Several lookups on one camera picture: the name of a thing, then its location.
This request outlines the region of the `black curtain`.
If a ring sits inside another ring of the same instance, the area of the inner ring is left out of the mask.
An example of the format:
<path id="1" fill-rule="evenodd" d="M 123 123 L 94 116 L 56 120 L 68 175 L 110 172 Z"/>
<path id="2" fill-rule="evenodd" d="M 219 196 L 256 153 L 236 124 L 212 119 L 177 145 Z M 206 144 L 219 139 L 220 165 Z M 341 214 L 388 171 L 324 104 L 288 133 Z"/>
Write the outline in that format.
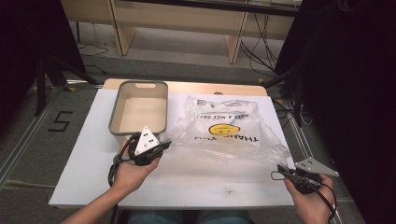
<path id="1" fill-rule="evenodd" d="M 0 132 L 33 85 L 37 60 L 44 56 L 85 70 L 61 0 L 0 0 Z"/>
<path id="2" fill-rule="evenodd" d="M 396 224 L 396 0 L 303 0 L 278 73 L 327 11 L 303 99 L 366 224 Z"/>

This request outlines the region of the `black metal stand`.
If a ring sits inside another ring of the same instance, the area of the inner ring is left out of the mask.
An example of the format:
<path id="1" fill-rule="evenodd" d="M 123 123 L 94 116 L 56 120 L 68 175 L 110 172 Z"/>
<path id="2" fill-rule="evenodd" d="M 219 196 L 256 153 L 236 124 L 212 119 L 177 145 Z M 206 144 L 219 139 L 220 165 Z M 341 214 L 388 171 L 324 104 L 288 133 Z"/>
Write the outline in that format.
<path id="1" fill-rule="evenodd" d="M 47 104 L 45 77 L 48 77 L 54 86 L 65 87 L 67 85 L 67 81 L 63 75 L 63 70 L 71 72 L 90 84 L 101 85 L 101 82 L 90 77 L 86 72 L 77 69 L 75 66 L 58 57 L 52 55 L 38 57 L 36 61 L 36 117 L 41 114 Z"/>
<path id="2" fill-rule="evenodd" d="M 303 79 L 301 76 L 301 71 L 299 69 L 291 68 L 270 81 L 264 81 L 262 86 L 265 89 L 268 89 L 276 84 L 279 84 L 280 82 L 283 82 L 283 86 L 281 87 L 279 94 L 283 97 L 294 98 L 294 118 L 297 122 L 297 125 L 301 127 L 301 109 L 303 102 Z"/>

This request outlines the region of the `person's right hand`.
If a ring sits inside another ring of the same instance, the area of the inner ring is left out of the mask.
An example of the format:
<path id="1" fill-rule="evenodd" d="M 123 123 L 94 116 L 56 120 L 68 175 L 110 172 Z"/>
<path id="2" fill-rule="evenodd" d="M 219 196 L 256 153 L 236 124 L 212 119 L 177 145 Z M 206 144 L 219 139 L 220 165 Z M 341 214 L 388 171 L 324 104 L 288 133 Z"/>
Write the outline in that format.
<path id="1" fill-rule="evenodd" d="M 321 175 L 321 187 L 319 192 L 326 198 L 331 206 L 335 205 L 332 193 L 332 180 L 326 175 Z M 283 180 L 287 191 L 294 202 L 295 211 L 304 224 L 329 224 L 331 209 L 317 194 L 302 194 L 288 179 Z"/>

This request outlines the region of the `beige bin with grey rim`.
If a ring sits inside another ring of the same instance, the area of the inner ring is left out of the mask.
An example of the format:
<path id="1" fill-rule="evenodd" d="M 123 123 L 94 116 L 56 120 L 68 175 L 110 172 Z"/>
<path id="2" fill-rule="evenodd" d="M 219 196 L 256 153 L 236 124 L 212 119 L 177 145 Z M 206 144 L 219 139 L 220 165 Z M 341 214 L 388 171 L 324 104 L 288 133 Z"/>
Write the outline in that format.
<path id="1" fill-rule="evenodd" d="M 127 80 L 117 92 L 108 124 L 120 142 L 148 127 L 154 134 L 167 128 L 168 85 L 163 81 Z"/>

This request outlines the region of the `person's left hand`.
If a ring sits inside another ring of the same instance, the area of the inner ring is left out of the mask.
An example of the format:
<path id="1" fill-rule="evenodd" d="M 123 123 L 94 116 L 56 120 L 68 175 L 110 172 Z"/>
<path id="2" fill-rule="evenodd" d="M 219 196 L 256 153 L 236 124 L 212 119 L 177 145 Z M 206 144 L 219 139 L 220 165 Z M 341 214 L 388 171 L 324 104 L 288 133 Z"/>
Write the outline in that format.
<path id="1" fill-rule="evenodd" d="M 160 162 L 160 159 L 154 159 L 149 165 L 138 166 L 129 162 L 123 162 L 117 168 L 115 180 L 110 187 L 111 191 L 122 194 L 130 194 L 137 190 L 152 173 Z"/>

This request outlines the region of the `wooden table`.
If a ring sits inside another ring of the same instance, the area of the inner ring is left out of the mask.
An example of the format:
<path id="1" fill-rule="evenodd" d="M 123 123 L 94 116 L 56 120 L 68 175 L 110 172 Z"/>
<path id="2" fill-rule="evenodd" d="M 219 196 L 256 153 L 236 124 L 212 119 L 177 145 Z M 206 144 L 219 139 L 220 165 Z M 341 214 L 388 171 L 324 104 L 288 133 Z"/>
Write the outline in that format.
<path id="1" fill-rule="evenodd" d="M 204 93 L 223 95 L 266 96 L 267 91 L 262 86 L 166 81 L 170 92 Z"/>

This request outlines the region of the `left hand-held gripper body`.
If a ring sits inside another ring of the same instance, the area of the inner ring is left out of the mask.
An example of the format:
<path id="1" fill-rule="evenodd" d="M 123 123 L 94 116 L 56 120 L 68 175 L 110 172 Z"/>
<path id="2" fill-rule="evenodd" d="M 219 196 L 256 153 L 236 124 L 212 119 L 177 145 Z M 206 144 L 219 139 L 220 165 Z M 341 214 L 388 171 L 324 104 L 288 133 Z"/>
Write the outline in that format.
<path id="1" fill-rule="evenodd" d="M 145 126 L 129 145 L 128 155 L 132 164 L 145 166 L 151 164 L 156 158 L 160 158 L 163 155 L 163 149 L 157 137 Z"/>

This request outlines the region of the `aluminium floor rail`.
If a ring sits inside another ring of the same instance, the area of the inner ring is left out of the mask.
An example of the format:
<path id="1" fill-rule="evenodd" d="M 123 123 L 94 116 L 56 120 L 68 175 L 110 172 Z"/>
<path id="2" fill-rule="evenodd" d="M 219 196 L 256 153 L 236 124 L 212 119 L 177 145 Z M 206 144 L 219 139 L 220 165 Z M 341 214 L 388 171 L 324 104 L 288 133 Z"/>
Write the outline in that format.
<path id="1" fill-rule="evenodd" d="M 298 148 L 300 149 L 302 156 L 307 159 L 307 158 L 315 158 L 315 154 L 311 150 L 311 147 L 308 143 L 308 140 L 304 134 L 304 130 L 302 127 L 299 127 L 297 122 L 292 119 L 290 121 L 290 127 L 293 131 L 293 134 L 296 138 L 296 141 L 298 143 Z M 343 220 L 340 218 L 339 213 L 335 212 L 334 218 L 331 221 L 331 224 L 344 224 Z"/>
<path id="2" fill-rule="evenodd" d="M 37 132 L 47 118 L 52 105 L 61 94 L 61 91 L 61 89 L 55 89 L 49 94 L 49 96 L 46 98 L 47 102 L 45 103 L 43 109 L 36 116 L 33 116 L 32 121 L 29 123 L 27 129 L 23 132 L 23 135 L 19 139 L 18 143 L 11 150 L 6 161 L 0 166 L 0 191 L 6 185 L 8 179 L 14 172 L 25 151 L 34 140 Z"/>

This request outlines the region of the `beige wooden desk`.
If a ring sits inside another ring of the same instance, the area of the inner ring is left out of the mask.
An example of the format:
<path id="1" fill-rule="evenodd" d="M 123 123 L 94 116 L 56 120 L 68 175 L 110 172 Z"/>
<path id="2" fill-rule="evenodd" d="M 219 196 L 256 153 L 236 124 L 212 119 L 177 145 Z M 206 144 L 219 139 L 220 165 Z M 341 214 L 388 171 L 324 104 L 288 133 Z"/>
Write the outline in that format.
<path id="1" fill-rule="evenodd" d="M 70 21 L 107 24 L 113 27 L 120 55 L 125 55 L 138 28 L 177 30 L 224 35 L 229 62 L 237 58 L 244 36 L 258 37 L 255 19 L 263 19 L 267 37 L 284 40 L 293 22 L 292 17 L 269 13 L 238 12 L 198 7 L 169 6 L 123 0 L 61 0 Z"/>

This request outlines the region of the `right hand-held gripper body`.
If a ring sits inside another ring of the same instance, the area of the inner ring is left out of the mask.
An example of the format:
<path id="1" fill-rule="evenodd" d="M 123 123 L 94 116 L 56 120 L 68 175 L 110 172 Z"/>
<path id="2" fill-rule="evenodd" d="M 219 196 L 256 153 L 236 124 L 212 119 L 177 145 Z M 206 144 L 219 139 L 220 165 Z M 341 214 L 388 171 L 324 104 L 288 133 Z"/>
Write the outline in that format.
<path id="1" fill-rule="evenodd" d="M 309 157 L 296 162 L 294 169 L 289 169 L 288 179 L 300 193 L 309 194 L 320 188 L 321 175 L 338 177 L 339 173 Z"/>

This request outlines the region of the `white board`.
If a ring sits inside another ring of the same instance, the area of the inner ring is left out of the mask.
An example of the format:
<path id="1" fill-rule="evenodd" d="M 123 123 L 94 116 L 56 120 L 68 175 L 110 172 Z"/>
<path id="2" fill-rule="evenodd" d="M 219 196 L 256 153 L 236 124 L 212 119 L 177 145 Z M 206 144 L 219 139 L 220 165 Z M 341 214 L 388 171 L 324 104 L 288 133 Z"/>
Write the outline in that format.
<path id="1" fill-rule="evenodd" d="M 81 207 L 109 189 L 107 174 L 120 144 L 108 123 L 115 90 L 96 93 L 70 158 L 49 200 L 58 208 Z M 250 209 L 286 206 L 292 199 L 274 165 L 245 158 L 218 161 L 169 147 L 143 185 L 119 203 L 122 209 Z"/>

